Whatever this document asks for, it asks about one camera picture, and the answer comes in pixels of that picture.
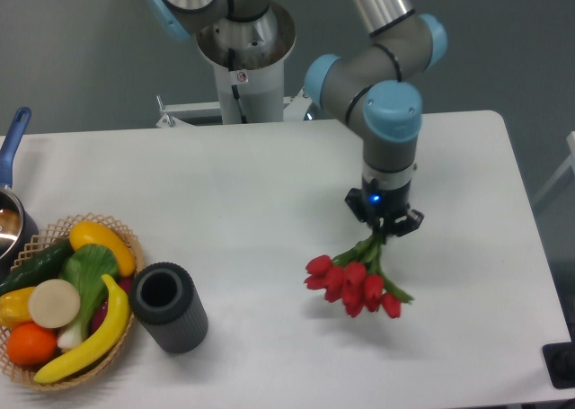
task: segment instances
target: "blue joint cap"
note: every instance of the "blue joint cap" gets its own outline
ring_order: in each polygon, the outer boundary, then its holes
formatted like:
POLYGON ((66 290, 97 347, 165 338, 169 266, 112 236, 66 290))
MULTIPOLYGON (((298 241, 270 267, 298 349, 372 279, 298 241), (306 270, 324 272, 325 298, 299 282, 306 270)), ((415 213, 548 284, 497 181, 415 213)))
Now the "blue joint cap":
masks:
POLYGON ((305 92, 312 98, 312 101, 322 107, 322 89, 327 74, 340 57, 333 54, 326 54, 315 60, 307 69, 305 74, 305 92))
POLYGON ((420 133, 422 109, 420 92, 413 85, 384 81, 367 93, 363 116, 367 127, 380 138, 403 144, 420 133))
POLYGON ((181 26, 178 20, 176 20, 176 17, 173 16, 173 13, 170 12, 168 6, 165 5, 164 0, 146 1, 150 9, 152 9, 155 19, 172 39, 183 41, 191 38, 186 29, 181 26))
POLYGON ((431 60, 429 61, 426 69, 435 65, 447 52, 447 32, 445 27, 438 21, 438 19, 424 13, 420 18, 428 25, 429 32, 431 33, 431 40, 433 42, 433 50, 431 52, 431 60))

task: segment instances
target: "bouquet of tulips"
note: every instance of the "bouquet of tulips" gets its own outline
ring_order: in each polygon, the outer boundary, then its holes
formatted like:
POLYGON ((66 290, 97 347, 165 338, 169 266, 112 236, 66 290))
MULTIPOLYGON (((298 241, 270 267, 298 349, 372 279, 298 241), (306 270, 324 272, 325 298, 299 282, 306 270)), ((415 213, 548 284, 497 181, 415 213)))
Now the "bouquet of tulips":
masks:
POLYGON ((305 269, 308 289, 325 289, 325 299, 330 303, 341 300, 351 317, 356 317, 364 307, 376 312, 380 307, 391 318, 400 317, 402 303, 413 298, 394 285, 381 269, 381 246, 385 236, 374 233, 357 243, 347 252, 330 258, 324 254, 310 261, 305 269))

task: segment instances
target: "bok choy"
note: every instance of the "bok choy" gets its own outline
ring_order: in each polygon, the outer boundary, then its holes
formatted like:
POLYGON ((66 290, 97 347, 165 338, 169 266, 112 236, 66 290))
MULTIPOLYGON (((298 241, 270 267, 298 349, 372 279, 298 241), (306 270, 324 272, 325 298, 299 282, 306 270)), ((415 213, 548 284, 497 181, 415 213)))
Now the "bok choy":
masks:
POLYGON ((59 277, 72 283, 80 293, 80 312, 58 334, 57 345, 62 351, 69 351, 88 338, 92 316, 108 295, 103 274, 114 279, 119 276, 116 257, 103 245, 85 245, 64 264, 59 277))

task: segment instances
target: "saucepan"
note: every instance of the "saucepan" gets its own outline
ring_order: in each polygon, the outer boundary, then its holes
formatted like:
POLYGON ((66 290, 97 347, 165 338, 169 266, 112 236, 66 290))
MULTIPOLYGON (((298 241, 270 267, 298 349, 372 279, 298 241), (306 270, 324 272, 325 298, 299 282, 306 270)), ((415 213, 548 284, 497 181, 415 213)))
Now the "saucepan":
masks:
POLYGON ((30 121, 30 108, 20 108, 0 148, 0 281, 10 272, 18 253, 38 234, 38 227, 12 192, 13 160, 30 121))

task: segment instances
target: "sticker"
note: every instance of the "sticker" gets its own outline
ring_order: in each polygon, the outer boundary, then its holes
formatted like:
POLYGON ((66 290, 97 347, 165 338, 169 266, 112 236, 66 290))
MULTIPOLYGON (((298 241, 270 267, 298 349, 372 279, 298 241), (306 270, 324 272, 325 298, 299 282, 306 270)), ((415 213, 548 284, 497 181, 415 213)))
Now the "sticker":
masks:
POLYGON ((242 85, 249 82, 247 70, 235 70, 230 72, 230 80, 232 85, 242 85))

